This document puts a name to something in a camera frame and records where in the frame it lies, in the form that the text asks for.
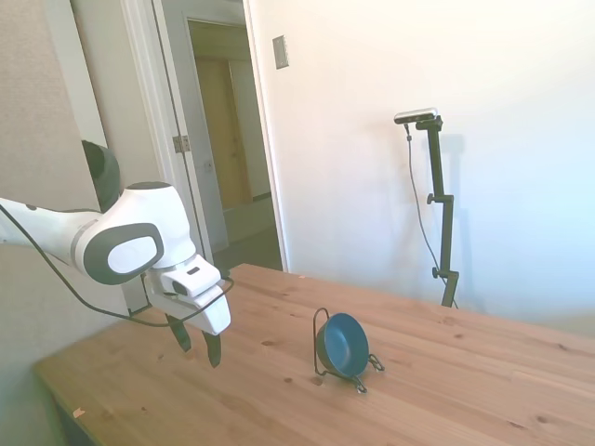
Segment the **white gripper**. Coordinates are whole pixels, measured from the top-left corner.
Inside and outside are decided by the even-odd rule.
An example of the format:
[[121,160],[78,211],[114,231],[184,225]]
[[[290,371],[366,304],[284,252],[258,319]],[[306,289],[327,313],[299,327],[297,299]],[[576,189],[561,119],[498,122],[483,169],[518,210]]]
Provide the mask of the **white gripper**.
[[169,329],[184,353],[192,349],[192,341],[182,319],[202,330],[207,356],[212,368],[220,365],[220,334],[231,323],[231,314],[216,269],[177,269],[148,271],[151,303],[166,313]]

